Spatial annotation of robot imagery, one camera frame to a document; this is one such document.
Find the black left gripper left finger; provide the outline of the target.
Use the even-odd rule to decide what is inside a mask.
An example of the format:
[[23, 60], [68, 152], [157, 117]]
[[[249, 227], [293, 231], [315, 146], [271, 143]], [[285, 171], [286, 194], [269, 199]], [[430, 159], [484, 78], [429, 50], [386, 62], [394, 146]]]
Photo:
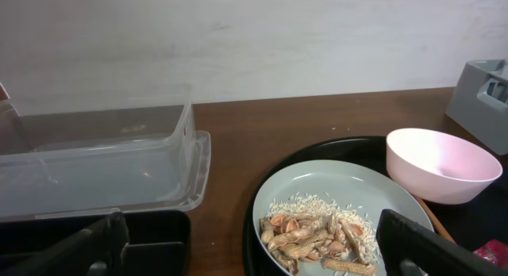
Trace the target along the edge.
[[7, 276], [86, 275], [95, 263], [104, 275], [124, 274], [129, 230], [122, 213], [112, 213], [47, 249], [3, 270]]

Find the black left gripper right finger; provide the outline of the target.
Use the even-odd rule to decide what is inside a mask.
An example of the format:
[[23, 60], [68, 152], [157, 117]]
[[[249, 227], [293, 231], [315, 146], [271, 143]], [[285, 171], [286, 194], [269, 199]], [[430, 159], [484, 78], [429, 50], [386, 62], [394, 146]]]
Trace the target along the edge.
[[391, 210], [381, 212], [376, 239], [388, 275], [507, 276], [507, 270]]

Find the wooden chopstick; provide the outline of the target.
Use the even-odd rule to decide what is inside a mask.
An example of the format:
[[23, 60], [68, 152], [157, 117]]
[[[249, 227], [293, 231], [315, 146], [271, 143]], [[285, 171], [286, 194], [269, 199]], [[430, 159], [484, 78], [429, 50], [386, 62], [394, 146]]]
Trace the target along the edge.
[[443, 224], [437, 219], [437, 217], [431, 211], [431, 209], [428, 207], [428, 205], [420, 197], [415, 197], [415, 199], [420, 204], [420, 206], [424, 209], [425, 213], [427, 214], [428, 218], [430, 219], [430, 221], [433, 225], [433, 228], [437, 232], [437, 234], [439, 234], [443, 238], [449, 240], [450, 242], [455, 243], [455, 240], [448, 233], [448, 231], [443, 226]]

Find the pink bowl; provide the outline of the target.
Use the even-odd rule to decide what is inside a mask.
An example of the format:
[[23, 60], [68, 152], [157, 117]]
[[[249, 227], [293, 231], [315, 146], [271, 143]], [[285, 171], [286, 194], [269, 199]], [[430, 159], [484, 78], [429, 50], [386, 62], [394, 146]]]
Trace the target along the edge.
[[387, 135], [386, 143], [390, 177], [427, 201], [469, 202], [503, 173], [502, 164], [491, 153], [447, 133], [400, 128]]

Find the red snack wrapper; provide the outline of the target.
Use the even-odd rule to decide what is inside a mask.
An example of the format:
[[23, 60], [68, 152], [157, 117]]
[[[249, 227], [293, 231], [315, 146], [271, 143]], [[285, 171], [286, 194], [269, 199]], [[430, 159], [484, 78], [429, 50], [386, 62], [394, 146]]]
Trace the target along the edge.
[[503, 269], [508, 266], [508, 245], [499, 240], [490, 240], [473, 253]]

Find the grey plate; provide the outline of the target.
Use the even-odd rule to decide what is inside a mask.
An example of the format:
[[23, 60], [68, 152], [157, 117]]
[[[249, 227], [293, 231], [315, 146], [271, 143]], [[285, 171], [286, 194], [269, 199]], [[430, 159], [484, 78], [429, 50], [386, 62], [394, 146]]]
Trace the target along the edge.
[[376, 246], [380, 214], [392, 209], [419, 225], [433, 230], [424, 209], [399, 184], [374, 170], [334, 160], [313, 160], [285, 167], [267, 178], [253, 201], [251, 224], [260, 259], [253, 263], [260, 275], [288, 275], [261, 242], [260, 219], [277, 213], [331, 212], [350, 223], [365, 224], [368, 251], [373, 254], [377, 275], [385, 275], [383, 257]]

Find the peanut shells and rice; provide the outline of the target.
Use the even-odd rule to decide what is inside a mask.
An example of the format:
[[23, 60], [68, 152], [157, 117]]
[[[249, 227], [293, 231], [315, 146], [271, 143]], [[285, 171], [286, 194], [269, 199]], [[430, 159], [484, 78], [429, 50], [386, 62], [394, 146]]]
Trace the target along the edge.
[[255, 222], [260, 242], [287, 273], [300, 273], [302, 263], [317, 263], [335, 275], [378, 272], [381, 253], [373, 223], [347, 205], [316, 195], [289, 196], [273, 201]]

